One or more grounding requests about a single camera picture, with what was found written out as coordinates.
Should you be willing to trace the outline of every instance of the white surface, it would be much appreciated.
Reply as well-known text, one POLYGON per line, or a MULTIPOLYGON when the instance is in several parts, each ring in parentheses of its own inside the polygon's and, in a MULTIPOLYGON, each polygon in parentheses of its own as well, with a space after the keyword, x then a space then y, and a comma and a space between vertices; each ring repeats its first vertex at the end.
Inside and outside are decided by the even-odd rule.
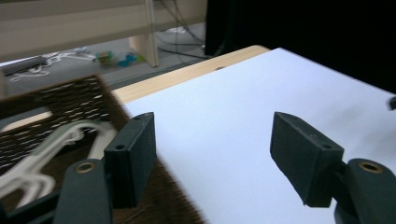
POLYGON ((275 111, 304 119, 342 146, 395 173, 393 95, 274 49, 126 105, 154 112, 158 154, 208 223, 334 223, 303 206, 270 156, 275 111))

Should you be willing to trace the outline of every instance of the white table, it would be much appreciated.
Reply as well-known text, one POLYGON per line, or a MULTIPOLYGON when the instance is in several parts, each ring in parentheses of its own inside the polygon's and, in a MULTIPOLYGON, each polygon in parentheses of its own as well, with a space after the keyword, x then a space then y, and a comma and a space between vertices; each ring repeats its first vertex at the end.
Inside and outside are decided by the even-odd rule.
POLYGON ((275 111, 304 119, 346 151, 396 171, 393 95, 274 49, 125 105, 154 112, 159 157, 208 223, 334 223, 309 208, 270 156, 275 111))

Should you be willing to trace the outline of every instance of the desk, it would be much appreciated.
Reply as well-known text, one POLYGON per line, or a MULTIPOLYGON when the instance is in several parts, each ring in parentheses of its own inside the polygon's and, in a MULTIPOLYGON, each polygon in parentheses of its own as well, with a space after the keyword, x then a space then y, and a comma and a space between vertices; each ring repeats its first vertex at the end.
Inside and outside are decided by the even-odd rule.
POLYGON ((131 115, 154 112, 158 155, 208 223, 334 223, 335 201, 303 206, 271 159, 274 112, 323 132, 346 162, 369 159, 395 172, 393 95, 284 49, 255 55, 171 87, 135 86, 147 91, 139 96, 116 94, 131 115))

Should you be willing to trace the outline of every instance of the table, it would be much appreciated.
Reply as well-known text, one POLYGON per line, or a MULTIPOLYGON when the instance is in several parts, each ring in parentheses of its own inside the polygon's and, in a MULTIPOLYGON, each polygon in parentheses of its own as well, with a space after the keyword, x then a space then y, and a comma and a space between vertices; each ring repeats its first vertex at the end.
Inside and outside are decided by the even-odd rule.
POLYGON ((303 206, 271 159, 274 112, 327 135, 346 150, 343 161, 369 159, 394 172, 393 95, 287 50, 264 52, 180 84, 140 83, 142 95, 116 94, 132 116, 154 112, 159 158, 208 223, 334 223, 335 202, 303 206))

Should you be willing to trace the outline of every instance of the wicker basket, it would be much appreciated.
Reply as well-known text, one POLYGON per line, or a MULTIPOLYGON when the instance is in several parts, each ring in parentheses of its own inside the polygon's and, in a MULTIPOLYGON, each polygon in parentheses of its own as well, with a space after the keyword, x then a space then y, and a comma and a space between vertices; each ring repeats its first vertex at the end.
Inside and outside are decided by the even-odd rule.
MULTIPOLYGON (((0 119, 40 109, 49 111, 50 116, 0 133, 0 175, 60 125, 81 119, 99 119, 111 122, 120 130, 130 119, 97 75, 6 98, 0 101, 0 119)), ((55 178, 55 189, 62 186, 64 171, 69 165, 87 158, 95 133, 90 135, 62 149, 42 169, 42 173, 55 178)), ((21 190, 17 190, 3 198, 2 204, 11 211, 20 198, 21 190)), ((115 209, 113 217, 114 223, 204 223, 159 160, 138 207, 115 209)))

